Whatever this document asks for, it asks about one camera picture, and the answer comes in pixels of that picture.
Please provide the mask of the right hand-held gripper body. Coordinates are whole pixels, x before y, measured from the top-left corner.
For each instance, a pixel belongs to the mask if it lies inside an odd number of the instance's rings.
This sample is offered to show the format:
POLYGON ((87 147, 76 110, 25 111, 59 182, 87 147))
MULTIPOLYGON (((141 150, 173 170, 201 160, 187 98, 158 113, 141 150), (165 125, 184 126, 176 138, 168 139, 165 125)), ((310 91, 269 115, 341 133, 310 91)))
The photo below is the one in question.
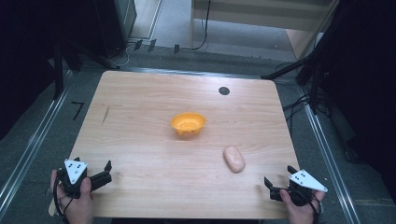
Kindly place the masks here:
POLYGON ((310 203, 314 197, 314 190, 328 191, 324 185, 306 170, 300 170, 294 175, 289 175, 289 186, 286 188, 286 191, 296 206, 304 206, 310 203))

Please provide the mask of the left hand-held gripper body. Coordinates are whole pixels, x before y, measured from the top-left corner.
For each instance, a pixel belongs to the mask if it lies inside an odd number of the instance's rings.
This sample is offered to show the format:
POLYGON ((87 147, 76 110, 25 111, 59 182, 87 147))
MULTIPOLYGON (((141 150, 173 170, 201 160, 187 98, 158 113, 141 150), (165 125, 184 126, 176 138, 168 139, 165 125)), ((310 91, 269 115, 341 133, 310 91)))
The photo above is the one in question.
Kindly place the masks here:
POLYGON ((65 160, 64 168, 58 172, 62 196, 79 198, 82 192, 82 182, 90 179, 87 176, 88 163, 79 160, 65 160))

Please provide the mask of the pale oblong potato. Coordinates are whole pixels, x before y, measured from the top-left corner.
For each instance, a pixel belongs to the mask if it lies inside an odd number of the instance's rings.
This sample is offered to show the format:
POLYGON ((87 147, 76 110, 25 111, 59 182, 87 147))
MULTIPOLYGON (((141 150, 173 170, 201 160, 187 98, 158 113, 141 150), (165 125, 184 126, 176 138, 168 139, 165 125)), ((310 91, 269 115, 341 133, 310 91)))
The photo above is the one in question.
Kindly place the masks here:
POLYGON ((223 157, 234 173, 240 173, 244 170, 245 160, 236 147, 226 147, 223 150, 223 157))

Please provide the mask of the orange plastic bowl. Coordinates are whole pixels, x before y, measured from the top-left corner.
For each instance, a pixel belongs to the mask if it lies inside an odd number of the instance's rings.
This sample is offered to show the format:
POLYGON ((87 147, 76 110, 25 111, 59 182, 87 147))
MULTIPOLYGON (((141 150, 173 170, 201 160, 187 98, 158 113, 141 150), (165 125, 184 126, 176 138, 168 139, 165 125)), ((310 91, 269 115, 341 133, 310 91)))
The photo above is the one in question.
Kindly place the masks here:
POLYGON ((178 135, 198 134, 205 126, 206 118, 195 112, 185 112, 171 119, 171 126, 178 135))

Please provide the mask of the person's right hand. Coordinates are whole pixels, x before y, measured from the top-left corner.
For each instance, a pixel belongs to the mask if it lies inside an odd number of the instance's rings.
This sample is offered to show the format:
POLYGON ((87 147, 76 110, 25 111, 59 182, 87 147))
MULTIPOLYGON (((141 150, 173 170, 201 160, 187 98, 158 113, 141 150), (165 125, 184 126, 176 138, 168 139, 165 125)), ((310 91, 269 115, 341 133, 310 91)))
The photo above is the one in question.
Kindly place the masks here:
POLYGON ((304 206, 296 206, 286 190, 282 189, 279 193, 287 209, 289 224, 318 224, 320 203, 325 192, 314 191, 313 200, 304 206))

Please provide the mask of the person's left hand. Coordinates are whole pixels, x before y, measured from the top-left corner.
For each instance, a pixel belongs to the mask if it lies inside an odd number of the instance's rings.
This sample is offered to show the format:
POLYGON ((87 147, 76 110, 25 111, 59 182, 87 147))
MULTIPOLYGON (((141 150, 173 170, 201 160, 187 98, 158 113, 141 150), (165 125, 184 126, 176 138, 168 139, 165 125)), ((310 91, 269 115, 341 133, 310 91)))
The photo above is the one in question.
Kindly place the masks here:
POLYGON ((82 182, 82 192, 78 199, 62 196, 63 191, 56 184, 57 171, 51 172, 50 186, 56 187, 55 201, 60 206, 69 224, 93 224, 93 200, 91 196, 92 184, 90 179, 82 182))

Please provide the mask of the black tape floor mark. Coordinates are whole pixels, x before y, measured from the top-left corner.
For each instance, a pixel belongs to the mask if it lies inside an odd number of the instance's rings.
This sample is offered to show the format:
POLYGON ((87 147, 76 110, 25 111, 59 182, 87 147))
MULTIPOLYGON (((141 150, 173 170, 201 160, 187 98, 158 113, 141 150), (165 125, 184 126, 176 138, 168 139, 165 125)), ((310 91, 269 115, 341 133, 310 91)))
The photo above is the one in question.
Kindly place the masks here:
POLYGON ((83 108, 85 103, 72 101, 71 104, 72 105, 76 105, 78 107, 78 109, 77 109, 77 111, 76 111, 76 113, 75 113, 75 115, 73 117, 73 120, 76 120, 78 118, 78 115, 80 114, 80 112, 81 112, 81 110, 82 110, 82 108, 83 108))

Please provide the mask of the black metal stand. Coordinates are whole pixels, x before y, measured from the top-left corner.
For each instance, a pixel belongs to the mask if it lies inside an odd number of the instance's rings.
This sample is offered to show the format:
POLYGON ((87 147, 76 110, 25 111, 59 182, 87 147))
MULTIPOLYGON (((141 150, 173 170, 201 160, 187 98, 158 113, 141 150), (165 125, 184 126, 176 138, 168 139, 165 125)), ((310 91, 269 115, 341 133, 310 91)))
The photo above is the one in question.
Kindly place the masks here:
POLYGON ((261 79, 273 80, 278 77, 300 68, 300 71, 295 78, 299 86, 304 86, 309 80, 312 80, 311 89, 309 92, 308 104, 312 112, 316 115, 318 113, 318 87, 320 77, 323 75, 323 62, 325 61, 328 53, 322 47, 316 47, 311 53, 301 60, 287 65, 270 75, 263 75, 261 79))
POLYGON ((89 49, 81 46, 79 43, 73 42, 68 39, 64 39, 59 41, 54 46, 54 83, 55 83, 55 91, 53 95, 53 99, 57 100, 60 98, 60 95, 64 92, 64 67, 63 61, 66 61, 68 66, 74 70, 79 70, 82 66, 82 63, 79 60, 78 52, 85 54, 95 62, 101 64, 104 68, 107 69, 120 69, 119 65, 115 65, 102 59, 98 55, 94 54, 89 49))

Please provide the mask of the dark cabinet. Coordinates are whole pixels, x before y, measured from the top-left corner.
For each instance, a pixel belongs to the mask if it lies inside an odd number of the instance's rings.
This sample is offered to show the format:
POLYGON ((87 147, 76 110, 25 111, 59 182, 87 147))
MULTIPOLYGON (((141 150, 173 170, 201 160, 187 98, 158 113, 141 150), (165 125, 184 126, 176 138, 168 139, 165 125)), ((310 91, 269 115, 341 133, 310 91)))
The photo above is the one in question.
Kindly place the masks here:
POLYGON ((137 17, 134 0, 94 0, 99 22, 98 53, 105 57, 125 49, 137 17))

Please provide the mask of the light wooden shelf unit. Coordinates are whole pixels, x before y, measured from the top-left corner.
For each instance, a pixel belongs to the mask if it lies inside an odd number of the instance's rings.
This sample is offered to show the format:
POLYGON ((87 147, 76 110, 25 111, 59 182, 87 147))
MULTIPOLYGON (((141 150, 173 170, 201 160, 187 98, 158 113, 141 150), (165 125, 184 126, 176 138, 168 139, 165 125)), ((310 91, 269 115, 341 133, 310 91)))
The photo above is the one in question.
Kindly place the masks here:
POLYGON ((294 55, 302 59, 317 34, 324 32, 339 0, 191 0, 191 21, 260 25, 287 30, 294 55))

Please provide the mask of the metal floor rail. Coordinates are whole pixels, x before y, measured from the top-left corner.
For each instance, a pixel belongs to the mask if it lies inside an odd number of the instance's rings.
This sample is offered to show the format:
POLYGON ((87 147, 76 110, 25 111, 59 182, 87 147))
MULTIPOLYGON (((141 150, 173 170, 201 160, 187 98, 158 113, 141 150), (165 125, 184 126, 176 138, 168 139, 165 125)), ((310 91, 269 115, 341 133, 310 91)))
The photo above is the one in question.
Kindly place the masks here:
POLYGON ((12 204, 15 194, 28 173, 50 127, 55 121, 70 86, 75 79, 72 70, 64 74, 64 89, 53 99, 53 85, 43 91, 20 117, 10 132, 0 140, 0 216, 12 204))
POLYGON ((349 193, 349 190, 347 189, 347 185, 333 157, 331 148, 322 130, 318 116, 314 114, 309 105, 305 109, 305 114, 308 117, 314 136, 317 139, 319 150, 330 175, 330 179, 332 180, 332 186, 337 195, 338 202, 340 203, 340 206, 343 210, 346 223, 361 224, 355 204, 353 203, 352 197, 349 193))

